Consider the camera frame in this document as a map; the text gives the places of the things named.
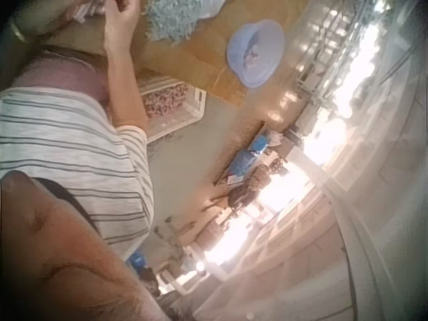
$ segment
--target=plastic bowl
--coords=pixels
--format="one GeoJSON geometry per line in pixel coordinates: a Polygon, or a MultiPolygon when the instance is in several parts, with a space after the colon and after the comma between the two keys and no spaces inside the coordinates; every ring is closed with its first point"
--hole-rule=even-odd
{"type": "Polygon", "coordinates": [[[284,31],[274,20],[248,23],[230,39],[227,61],[245,86],[255,88],[264,84],[275,72],[284,54],[285,44],[284,31]],[[249,66],[245,55],[252,48],[256,49],[257,57],[249,66]]]}

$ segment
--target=bracelet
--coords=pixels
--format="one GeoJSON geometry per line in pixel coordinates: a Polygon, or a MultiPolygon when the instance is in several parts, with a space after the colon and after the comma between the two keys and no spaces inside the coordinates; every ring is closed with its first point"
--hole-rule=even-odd
{"type": "Polygon", "coordinates": [[[18,26],[15,24],[15,22],[12,18],[10,19],[9,23],[10,23],[12,32],[16,36],[16,38],[18,38],[22,43],[30,43],[30,41],[27,39],[27,37],[25,37],[22,34],[21,30],[19,30],[18,26]]]}

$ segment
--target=crate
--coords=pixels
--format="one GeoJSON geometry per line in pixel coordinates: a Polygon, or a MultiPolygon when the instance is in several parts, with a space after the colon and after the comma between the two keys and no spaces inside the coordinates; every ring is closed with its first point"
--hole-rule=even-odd
{"type": "MultiPolygon", "coordinates": [[[[140,85],[141,95],[164,90],[183,82],[169,77],[158,77],[140,85]]],[[[183,106],[171,114],[150,119],[147,133],[148,142],[153,142],[180,128],[202,119],[205,112],[207,92],[189,85],[189,91],[183,106]]]]}

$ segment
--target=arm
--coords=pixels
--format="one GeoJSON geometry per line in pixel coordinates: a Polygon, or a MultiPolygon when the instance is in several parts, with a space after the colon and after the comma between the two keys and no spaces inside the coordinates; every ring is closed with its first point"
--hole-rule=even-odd
{"type": "Polygon", "coordinates": [[[76,6],[85,1],[25,1],[0,34],[0,90],[10,86],[31,58],[37,49],[38,37],[69,22],[76,6]]]}
{"type": "Polygon", "coordinates": [[[140,1],[129,0],[120,11],[115,0],[106,2],[105,48],[108,58],[110,107],[115,127],[147,129],[148,118],[136,83],[130,54],[132,34],[140,17],[140,1]]]}
{"type": "Polygon", "coordinates": [[[0,48],[0,90],[4,90],[28,60],[33,46],[21,41],[8,23],[0,35],[0,48]]]}

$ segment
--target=forearm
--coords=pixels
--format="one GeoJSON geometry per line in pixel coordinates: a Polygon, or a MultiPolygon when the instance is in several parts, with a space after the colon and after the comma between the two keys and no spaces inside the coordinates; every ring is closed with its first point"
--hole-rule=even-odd
{"type": "Polygon", "coordinates": [[[8,23],[0,35],[0,90],[10,86],[35,50],[34,43],[23,43],[8,23]]]}
{"type": "Polygon", "coordinates": [[[107,57],[113,125],[133,125],[145,131],[148,118],[136,83],[130,53],[108,53],[107,57]]]}

